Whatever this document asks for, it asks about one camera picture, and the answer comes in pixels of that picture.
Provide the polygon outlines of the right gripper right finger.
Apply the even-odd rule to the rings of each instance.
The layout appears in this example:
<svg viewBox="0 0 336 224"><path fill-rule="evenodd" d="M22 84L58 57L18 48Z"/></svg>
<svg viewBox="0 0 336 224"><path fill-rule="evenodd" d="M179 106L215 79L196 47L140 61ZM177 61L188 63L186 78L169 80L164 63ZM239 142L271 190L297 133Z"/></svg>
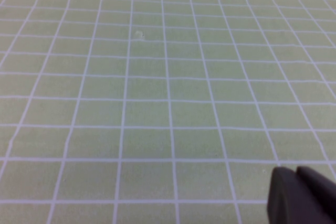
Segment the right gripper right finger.
<svg viewBox="0 0 336 224"><path fill-rule="evenodd" d="M307 166L299 166L297 175L320 202L335 202L335 183Z"/></svg>

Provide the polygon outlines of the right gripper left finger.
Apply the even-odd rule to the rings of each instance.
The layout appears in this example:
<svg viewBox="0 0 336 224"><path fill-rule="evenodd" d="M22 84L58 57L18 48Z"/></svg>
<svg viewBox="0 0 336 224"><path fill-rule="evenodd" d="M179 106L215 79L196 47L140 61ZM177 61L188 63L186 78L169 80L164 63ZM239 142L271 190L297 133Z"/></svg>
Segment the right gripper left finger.
<svg viewBox="0 0 336 224"><path fill-rule="evenodd" d="M335 202L318 201L296 170L272 170L267 200L269 223L335 223Z"/></svg>

